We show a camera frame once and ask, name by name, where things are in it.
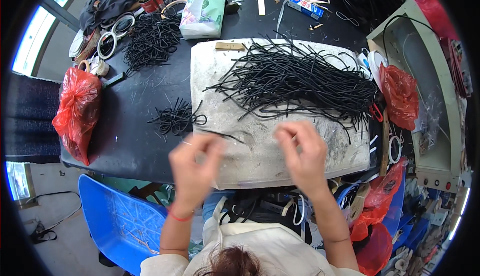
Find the dark curtain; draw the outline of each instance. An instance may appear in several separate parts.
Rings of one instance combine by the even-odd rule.
[[[11,73],[2,113],[6,160],[60,162],[60,138],[52,125],[60,104],[60,84]]]

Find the hand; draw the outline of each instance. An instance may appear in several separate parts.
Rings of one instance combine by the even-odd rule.
[[[285,122],[277,125],[275,133],[293,183],[310,199],[326,192],[325,160],[327,144],[308,121]]]
[[[168,155],[175,182],[175,204],[171,209],[177,218],[186,218],[210,192],[212,181],[219,175],[224,140],[215,134],[190,134]],[[203,164],[195,156],[205,153]]]

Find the person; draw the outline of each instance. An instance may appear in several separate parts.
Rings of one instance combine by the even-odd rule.
[[[283,150],[293,183],[313,203],[326,258],[278,223],[249,220],[220,226],[223,197],[204,224],[204,248],[189,262],[193,211],[202,204],[219,175],[225,150],[225,141],[218,135],[190,134],[169,154],[175,201],[163,225],[160,255],[142,261],[141,276],[363,275],[348,225],[324,176],[327,145],[308,121],[278,124],[273,135]],[[202,164],[195,161],[199,153],[206,155]]]

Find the window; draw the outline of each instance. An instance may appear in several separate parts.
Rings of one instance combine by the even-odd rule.
[[[61,7],[65,7],[69,0],[54,1]],[[11,68],[13,71],[22,75],[32,76],[32,71],[39,57],[40,50],[54,22],[55,17],[46,9],[39,6],[18,47],[17,55]]]
[[[18,206],[23,209],[37,205],[37,202],[28,202],[36,197],[30,164],[5,161],[5,167],[11,196]]]

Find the forearm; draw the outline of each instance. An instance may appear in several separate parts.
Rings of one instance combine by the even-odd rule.
[[[328,262],[337,268],[358,271],[349,227],[331,192],[326,188],[312,202]]]
[[[335,198],[328,189],[312,200],[315,220],[324,242],[350,239],[349,227]]]
[[[190,213],[176,213],[175,210],[166,217],[160,235],[160,254],[178,254],[188,259],[188,246],[190,232],[192,231],[192,219],[181,222],[173,218],[188,217]]]

